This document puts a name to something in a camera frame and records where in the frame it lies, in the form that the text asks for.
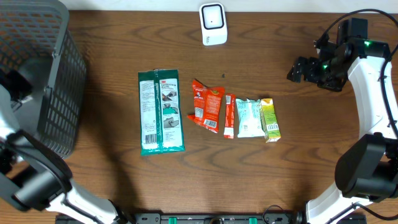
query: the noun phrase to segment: wire basket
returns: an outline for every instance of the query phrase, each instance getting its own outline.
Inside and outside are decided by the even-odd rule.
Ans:
[[[17,70],[33,86],[14,112],[21,129],[63,158],[73,151],[86,65],[56,0],[0,1],[0,69]]]

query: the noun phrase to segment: green and yellow carton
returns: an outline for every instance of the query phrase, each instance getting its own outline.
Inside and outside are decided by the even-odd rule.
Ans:
[[[272,98],[262,99],[260,101],[261,105],[261,123],[262,130],[265,132],[266,142],[275,142],[280,139],[280,132],[278,122],[276,120],[274,102]]]

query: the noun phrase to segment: snack bag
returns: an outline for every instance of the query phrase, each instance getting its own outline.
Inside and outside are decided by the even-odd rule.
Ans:
[[[239,116],[238,138],[264,137],[260,118],[260,100],[236,99],[236,107]]]
[[[235,119],[235,99],[234,94],[225,94],[226,112],[225,112],[225,128],[224,138],[234,138],[234,119]]]
[[[196,124],[218,133],[218,116],[220,115],[223,87],[207,88],[198,80],[192,82],[193,105],[195,114],[188,115]]]

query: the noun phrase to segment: green package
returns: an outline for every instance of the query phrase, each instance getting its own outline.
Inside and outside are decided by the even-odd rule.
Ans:
[[[138,73],[141,155],[185,151],[177,70]]]

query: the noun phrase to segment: barcode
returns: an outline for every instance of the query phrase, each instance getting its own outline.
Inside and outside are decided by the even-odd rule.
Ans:
[[[197,118],[203,117],[203,109],[202,108],[195,108],[195,117],[197,117]]]
[[[210,120],[205,120],[205,125],[212,127],[212,128],[216,128],[217,127],[217,122],[216,121],[210,121]]]
[[[225,98],[226,98],[226,104],[227,105],[231,104],[231,96],[226,95]]]
[[[156,134],[145,135],[145,144],[156,143]]]
[[[267,130],[268,130],[268,131],[279,130],[278,124],[268,124],[268,125],[267,125]]]

